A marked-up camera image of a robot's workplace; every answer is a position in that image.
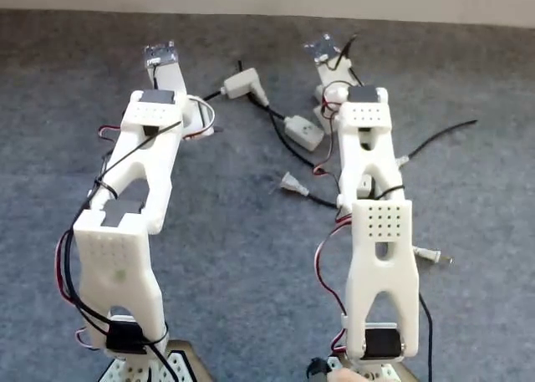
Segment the black wire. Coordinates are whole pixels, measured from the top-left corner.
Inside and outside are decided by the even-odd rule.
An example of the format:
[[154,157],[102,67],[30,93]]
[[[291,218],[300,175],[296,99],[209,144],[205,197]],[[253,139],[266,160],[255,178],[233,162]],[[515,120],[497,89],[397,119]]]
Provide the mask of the black wire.
[[353,78],[355,79],[355,81],[356,81],[357,83],[359,83],[359,85],[360,85],[361,87],[364,87],[364,83],[363,83],[362,81],[360,81],[359,76],[355,73],[355,71],[353,70],[352,67],[349,68],[349,72],[351,73],[351,75],[353,76]]
[[427,140],[422,142],[420,145],[418,145],[411,153],[409,153],[407,156],[409,159],[414,158],[416,155],[420,153],[421,150],[423,150],[426,146],[428,146],[431,142],[436,140],[439,137],[442,137],[444,134],[450,133],[453,130],[460,129],[461,127],[466,127],[468,125],[474,125],[477,123],[477,120],[469,120],[462,123],[459,123],[458,125],[452,125],[450,127],[447,127],[443,129],[442,131],[439,131],[438,133],[433,134],[431,137],[429,137]]
[[[238,60],[237,62],[237,68],[238,70],[241,72],[243,71],[243,62],[241,60]],[[268,106],[264,106],[263,104],[261,104],[260,102],[258,102],[255,98],[255,96],[253,94],[247,94],[247,97],[249,98],[249,101],[254,104],[255,106],[257,106],[259,109],[267,112],[267,114],[269,115],[269,119],[271,120],[272,122],[272,125],[273,125],[273,128],[275,129],[275,132],[277,133],[277,137],[280,139],[280,141],[283,143],[283,145],[286,147],[287,150],[290,151],[290,153],[295,156],[297,159],[299,159],[301,162],[303,162],[306,166],[310,167],[310,168],[314,168],[316,167],[316,165],[309,159],[305,158],[303,155],[301,155],[299,152],[297,152],[286,140],[286,138],[284,138],[284,135],[282,133],[282,131],[278,128],[278,125],[277,125],[277,121],[275,121],[275,119],[279,119],[279,120],[284,120],[285,119],[285,116],[284,115],[281,115],[280,113],[278,113],[276,110],[272,109],[269,105]],[[336,179],[336,176],[333,175],[332,173],[329,173],[327,171],[324,171],[322,169],[322,171],[324,172],[324,174],[330,174],[334,180],[336,181],[336,186],[339,190],[339,184],[338,184],[338,180]],[[324,200],[323,198],[320,198],[318,196],[315,196],[314,194],[308,194],[307,197],[320,204],[320,205],[323,205],[323,206],[326,206],[326,207],[329,207],[329,208],[334,208],[334,209],[337,209],[337,205],[336,203],[334,202],[331,202],[331,201],[327,201],[327,200]]]
[[349,39],[349,41],[345,43],[344,47],[340,51],[340,55],[338,56],[338,60],[336,61],[336,64],[334,65],[333,68],[329,67],[329,65],[326,64],[327,68],[329,70],[333,70],[333,71],[337,70],[338,66],[340,65],[340,62],[342,61],[342,58],[343,57],[347,58],[349,56],[349,51],[351,50],[351,44],[357,38],[357,36],[358,36],[358,34],[356,34],[356,33],[353,34],[353,36]]
[[314,194],[308,194],[307,197],[310,198],[312,201],[318,203],[319,205],[327,206],[329,208],[338,209],[338,206],[334,202],[326,201],[323,198],[315,196]]
[[380,200],[381,198],[384,198],[387,194],[390,194],[392,191],[401,190],[403,188],[405,188],[405,186],[403,185],[387,188],[382,193],[380,193],[379,196],[377,196],[375,199]]
[[263,104],[261,104],[260,102],[258,102],[258,101],[255,99],[255,96],[254,96],[253,94],[249,94],[247,97],[249,98],[249,100],[251,101],[251,103],[254,104],[255,106],[257,106],[259,109],[262,109],[262,110],[264,110],[265,112],[269,113],[270,115],[275,116],[277,119],[280,119],[280,120],[284,120],[284,119],[285,119],[285,116],[284,116],[284,115],[281,115],[281,114],[278,113],[276,110],[272,109],[270,106],[264,106]]
[[112,186],[109,186],[107,185],[106,183],[104,183],[102,180],[100,180],[99,178],[96,178],[94,179],[94,183],[100,187],[103,187],[105,188],[106,190],[108,190],[112,196],[114,196],[114,199],[117,199],[119,198],[119,194],[117,194],[117,191],[115,190],[115,188],[113,188]]
[[154,87],[154,89],[158,89],[158,80],[156,79],[156,68],[157,67],[158,67],[158,64],[155,65],[152,68],[152,86]]
[[214,99],[219,95],[221,95],[221,91],[212,92],[211,94],[205,96],[202,100],[208,102],[210,99]]
[[249,100],[254,104],[256,105],[258,108],[264,110],[265,112],[267,112],[269,114],[269,119],[271,120],[272,122],[272,125],[273,125],[273,128],[275,129],[275,132],[277,133],[277,137],[280,139],[280,141],[283,143],[283,145],[286,147],[287,150],[290,151],[290,153],[292,153],[293,156],[295,156],[297,159],[299,159],[300,161],[302,161],[306,166],[308,167],[311,167],[311,168],[314,168],[315,167],[315,164],[305,158],[303,155],[301,155],[299,152],[297,152],[287,141],[286,139],[284,138],[284,135],[282,133],[282,131],[278,128],[278,125],[277,125],[277,121],[275,120],[276,117],[278,116],[281,116],[278,112],[276,112],[275,110],[271,109],[269,106],[263,106],[262,104],[260,104],[254,97],[254,95],[252,94],[247,94],[247,97],[249,98]]
[[427,341],[427,380],[433,382],[433,318],[431,312],[427,308],[424,297],[419,293],[420,304],[424,309],[425,316],[427,317],[427,323],[429,325],[429,338]]
[[160,353],[160,350],[158,350],[155,344],[148,344],[148,346],[152,350],[152,352],[155,354],[155,356],[158,358],[158,360],[164,365],[164,367],[167,368],[167,370],[171,374],[171,378],[175,382],[179,382],[178,375],[176,374],[176,372],[173,370],[173,368],[169,364],[169,361],[167,361],[167,359],[162,355],[162,353]]

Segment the white plastic bracket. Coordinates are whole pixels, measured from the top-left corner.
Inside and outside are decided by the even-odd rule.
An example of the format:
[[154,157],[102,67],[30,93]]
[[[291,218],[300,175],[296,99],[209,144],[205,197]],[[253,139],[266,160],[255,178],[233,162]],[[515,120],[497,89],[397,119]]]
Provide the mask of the white plastic bracket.
[[[143,91],[135,91],[125,111],[120,125],[120,135],[115,144],[107,168],[114,165],[130,153],[137,145],[146,140],[144,125],[161,128],[182,121],[183,109],[187,97],[175,94],[174,104],[153,104],[139,102]],[[103,182],[120,194],[132,181],[146,179],[149,195],[141,215],[149,234],[160,232],[166,216],[171,196],[171,171],[182,137],[182,124],[160,134],[150,144],[137,150],[122,160],[114,169],[104,175]],[[105,188],[100,188],[91,201],[91,208],[102,210],[104,204],[112,198]]]
[[[392,145],[390,109],[382,103],[350,103],[340,106],[339,146],[342,172],[338,202],[342,212],[351,212],[357,199],[357,191],[364,175],[375,179],[384,191],[402,184],[401,173],[395,163]],[[360,129],[371,129],[370,140],[362,140]],[[391,198],[403,198],[403,190],[393,191]]]
[[[178,53],[172,41],[167,44],[145,48],[145,66],[149,75],[150,83],[154,80],[158,89],[174,91],[175,94],[186,95],[186,82],[182,76],[181,67],[178,63]],[[202,130],[210,122],[210,115],[206,108],[197,102],[189,101],[183,113],[184,135],[189,135]],[[212,135],[213,127],[204,131],[202,136]]]
[[[150,341],[162,339],[156,347],[166,347],[166,330],[161,290],[150,265],[149,238],[145,219],[126,213],[117,227],[101,226],[105,212],[85,210],[74,224],[79,249],[81,275],[79,295],[96,312],[108,315],[114,306],[126,308],[133,316],[112,319],[136,321]],[[93,318],[102,329],[107,324]],[[103,349],[105,336],[86,321],[91,344]],[[147,355],[125,354],[132,364]]]

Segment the white plug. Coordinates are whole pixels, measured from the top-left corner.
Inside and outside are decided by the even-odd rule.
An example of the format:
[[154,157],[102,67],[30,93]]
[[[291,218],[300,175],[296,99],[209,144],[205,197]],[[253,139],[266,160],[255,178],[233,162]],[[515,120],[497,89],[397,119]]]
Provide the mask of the white plug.
[[410,160],[410,157],[407,155],[403,155],[399,158],[395,158],[395,164],[400,169],[405,163],[407,163]]
[[262,106],[269,106],[269,100],[260,84],[260,77],[255,68],[250,68],[226,79],[221,93],[229,99],[239,98],[246,94],[253,94]]
[[281,188],[288,191],[297,192],[302,196],[308,196],[308,188],[303,186],[298,179],[293,177],[289,171],[286,172],[280,184]]
[[324,131],[301,116],[284,118],[284,132],[288,137],[312,152],[324,138]]
[[430,250],[429,248],[422,248],[422,247],[417,247],[417,246],[413,246],[412,248],[414,250],[415,255],[417,255],[418,257],[427,259],[433,263],[438,263],[438,262],[443,262],[446,264],[453,263],[453,258],[447,257],[446,255],[441,255],[441,251]]

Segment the perforated plate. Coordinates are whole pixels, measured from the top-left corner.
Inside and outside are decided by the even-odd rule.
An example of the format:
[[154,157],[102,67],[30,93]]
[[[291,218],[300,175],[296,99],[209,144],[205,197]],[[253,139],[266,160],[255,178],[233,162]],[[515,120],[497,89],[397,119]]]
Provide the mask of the perforated plate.
[[[171,352],[167,357],[167,362],[175,371],[180,382],[197,382],[183,351]],[[151,376],[149,379],[149,367],[144,369],[127,368],[125,361],[116,359],[100,377],[99,382],[174,382],[169,371],[163,365],[158,365],[160,371],[157,378]]]
[[128,367],[125,361],[113,361],[99,382],[147,382],[149,380],[149,367],[134,369]]
[[131,102],[126,108],[124,123],[164,127],[181,119],[180,107],[176,104],[153,104]]
[[390,108],[387,104],[346,102],[340,109],[340,115],[345,125],[350,127],[385,127],[389,130],[392,128]]
[[[341,369],[344,367],[339,358],[334,356],[327,358],[327,364],[329,364],[331,369]],[[391,364],[368,364],[354,371],[367,380],[373,380],[375,382],[401,382],[400,377]]]
[[[197,379],[191,370],[190,364],[187,361],[183,351],[173,351],[169,357],[167,357],[169,365],[178,376],[180,382],[196,382]],[[173,378],[169,371],[165,367],[160,368],[160,375],[158,382],[173,382]]]

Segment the wire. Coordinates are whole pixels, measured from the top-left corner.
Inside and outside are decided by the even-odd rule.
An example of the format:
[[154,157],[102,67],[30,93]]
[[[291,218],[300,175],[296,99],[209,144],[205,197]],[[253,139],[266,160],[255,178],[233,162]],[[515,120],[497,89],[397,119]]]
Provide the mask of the wire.
[[353,41],[358,37],[359,35],[357,33],[354,33],[353,36],[349,39],[348,42],[345,43],[344,47],[340,51],[340,55],[338,56],[338,60],[336,61],[336,64],[333,68],[329,67],[329,65],[326,63],[325,65],[329,70],[336,71],[338,69],[338,66],[340,65],[340,62],[342,61],[342,58],[347,58],[349,56],[349,51],[351,50],[351,45],[353,44]]
[[337,346],[336,344],[340,341],[340,339],[344,336],[346,329],[341,329],[339,333],[334,336],[334,339],[331,341],[331,351],[333,353],[345,353],[346,347],[345,346]]
[[208,102],[210,99],[214,99],[219,95],[221,95],[221,91],[212,92],[211,94],[205,96],[202,100]]
[[286,149],[289,150],[293,156],[295,156],[297,159],[302,161],[306,166],[314,168],[315,164],[311,160],[305,158],[303,155],[297,152],[284,138],[282,131],[278,128],[277,121],[275,121],[275,118],[281,115],[275,110],[271,109],[271,107],[269,106],[262,106],[259,102],[257,102],[257,100],[254,98],[252,94],[247,94],[247,97],[256,106],[258,106],[259,108],[261,108],[262,110],[266,111],[269,114],[269,119],[271,120],[273,128],[275,129],[275,132],[277,133],[277,137],[280,139],[280,141],[283,143]]
[[188,135],[184,135],[184,137],[183,137],[184,139],[195,137],[196,135],[200,135],[200,134],[204,133],[205,131],[209,130],[214,125],[214,122],[216,121],[216,111],[204,99],[201,99],[198,96],[193,96],[193,95],[187,95],[187,98],[189,100],[197,102],[198,104],[200,104],[200,105],[204,106],[205,108],[207,108],[208,111],[211,113],[211,119],[210,119],[210,123],[208,123],[208,125],[206,125],[202,129],[200,129],[199,131],[196,131],[194,133],[190,133]]
[[351,73],[351,75],[353,76],[354,80],[359,83],[359,85],[361,87],[364,87],[364,83],[362,81],[360,81],[360,78],[359,76],[355,73],[355,71],[353,70],[352,67],[349,68],[349,72]]
[[323,198],[320,198],[319,196],[315,196],[314,194],[308,194],[308,198],[310,198],[312,201],[318,203],[319,205],[327,206],[329,208],[338,209],[338,206],[331,201],[324,200]]
[[54,255],[54,273],[56,275],[56,283],[58,285],[59,294],[61,294],[61,297],[69,304],[74,305],[73,300],[69,295],[65,292],[65,284],[64,284],[64,278],[61,273],[61,247],[63,246],[64,239],[67,236],[67,232],[64,232],[64,234],[59,238],[58,243],[56,244],[56,251]]
[[154,89],[158,89],[158,80],[156,79],[156,68],[158,67],[158,64],[155,64],[152,68],[152,86]]
[[106,137],[104,135],[104,132],[106,130],[115,130],[115,131],[117,131],[117,130],[120,130],[120,126],[119,125],[101,125],[99,127],[99,129],[97,130],[97,134],[98,134],[98,136],[99,136],[99,138],[101,140],[106,140],[106,141],[110,141],[110,142],[114,142],[115,143],[115,140],[113,140],[110,137]]
[[331,87],[332,85],[334,84],[345,84],[347,85],[348,87],[353,87],[353,85],[349,82],[349,81],[346,81],[344,79],[336,79],[335,81],[331,81],[330,83],[328,83],[327,85],[324,86],[324,90],[321,94],[321,98],[322,98],[322,106],[323,107],[327,107],[327,109],[329,109],[330,111],[334,112],[331,117],[333,117],[334,115],[336,115],[336,113],[338,113],[338,110],[332,110],[329,106],[331,104],[337,104],[338,106],[341,105],[340,102],[328,102],[326,97],[325,97],[325,93],[327,92],[327,89],[329,87]]
[[464,121],[462,123],[459,123],[457,125],[452,125],[450,127],[447,127],[445,129],[443,129],[442,131],[439,131],[438,133],[435,133],[433,134],[431,137],[429,137],[427,140],[425,140],[424,142],[422,142],[420,145],[418,145],[411,153],[409,153],[407,156],[409,157],[409,159],[411,160],[412,158],[414,158],[416,155],[418,155],[420,153],[421,150],[423,150],[426,146],[428,146],[431,142],[433,142],[434,140],[438,139],[439,137],[442,137],[444,134],[448,134],[454,130],[457,130],[457,129],[460,129],[462,127],[466,127],[468,125],[474,125],[475,123],[477,123],[477,120],[474,119],[474,120],[469,120],[469,121]]
[[419,293],[418,298],[420,300],[421,307],[424,309],[429,326],[429,338],[427,341],[427,380],[429,382],[433,382],[433,318],[431,317],[431,312],[427,308],[424,296]]
[[340,309],[342,310],[342,313],[344,315],[347,314],[345,311],[344,303],[342,303],[342,300],[340,299],[340,296],[325,283],[324,279],[321,276],[321,269],[320,269],[320,259],[321,259],[321,253],[324,249],[325,243],[336,233],[338,233],[340,230],[342,230],[344,227],[349,226],[351,224],[351,221],[346,221],[344,223],[340,223],[337,225],[330,233],[329,235],[318,245],[318,248],[316,248],[316,253],[314,255],[314,271],[316,272],[316,278],[318,279],[319,283],[324,287],[325,290],[327,290],[329,293],[331,293],[336,299],[336,302],[340,306]]
[[252,104],[267,112],[268,114],[275,116],[277,119],[284,120],[286,118],[284,115],[281,115],[276,110],[272,109],[270,106],[264,106],[263,104],[258,102],[253,94],[248,94],[247,97],[249,98]]
[[383,192],[381,192],[376,198],[375,200],[380,200],[381,198],[384,198],[385,196],[387,196],[388,194],[390,194],[392,191],[397,191],[397,190],[402,190],[404,189],[405,186],[403,185],[400,185],[400,186],[394,186],[394,187],[391,187],[391,188],[387,188],[386,190],[384,190]]
[[81,334],[86,330],[86,327],[78,329],[76,332],[74,332],[74,338],[79,343],[80,346],[82,346],[84,349],[91,350],[91,351],[99,351],[99,349],[93,347],[91,344],[87,344],[82,340]]
[[158,350],[158,348],[156,347],[155,344],[147,344],[149,346],[149,348],[152,350],[152,352],[155,354],[155,356],[158,358],[158,360],[164,365],[164,367],[166,367],[166,369],[169,371],[169,374],[171,374],[171,378],[175,381],[175,382],[179,382],[178,380],[178,375],[176,374],[176,372],[173,370],[173,368],[171,367],[171,365],[169,364],[169,361],[167,361],[167,359],[160,353],[160,350]]

